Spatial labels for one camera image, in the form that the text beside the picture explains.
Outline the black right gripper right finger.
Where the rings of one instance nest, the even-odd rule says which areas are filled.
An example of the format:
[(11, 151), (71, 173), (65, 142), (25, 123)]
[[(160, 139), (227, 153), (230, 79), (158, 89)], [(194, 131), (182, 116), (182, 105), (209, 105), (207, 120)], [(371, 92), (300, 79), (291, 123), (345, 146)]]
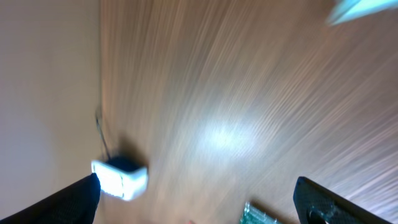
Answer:
[(306, 177), (297, 179), (293, 200), (301, 224), (391, 224)]

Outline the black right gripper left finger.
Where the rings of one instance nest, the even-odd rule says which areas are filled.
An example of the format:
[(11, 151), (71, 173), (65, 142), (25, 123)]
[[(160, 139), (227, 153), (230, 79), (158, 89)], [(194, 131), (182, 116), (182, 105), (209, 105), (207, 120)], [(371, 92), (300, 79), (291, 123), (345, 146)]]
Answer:
[(98, 176), (89, 176), (1, 220), (1, 223), (92, 224), (101, 195)]

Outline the green 3M gloves pack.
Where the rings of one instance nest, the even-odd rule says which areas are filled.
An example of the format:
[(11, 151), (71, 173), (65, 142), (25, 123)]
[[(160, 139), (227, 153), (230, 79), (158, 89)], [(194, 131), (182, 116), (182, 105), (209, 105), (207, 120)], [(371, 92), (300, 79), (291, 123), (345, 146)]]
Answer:
[(252, 206), (249, 202), (245, 203), (243, 214), (239, 221), (240, 224), (280, 224), (280, 222)]

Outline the mint green wipes pack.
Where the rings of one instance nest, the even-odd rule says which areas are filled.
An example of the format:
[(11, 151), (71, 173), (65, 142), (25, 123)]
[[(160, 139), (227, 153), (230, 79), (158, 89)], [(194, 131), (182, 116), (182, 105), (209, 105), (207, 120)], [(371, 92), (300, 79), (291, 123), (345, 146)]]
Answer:
[(335, 0), (326, 21), (337, 25), (389, 9), (397, 9), (397, 0)]

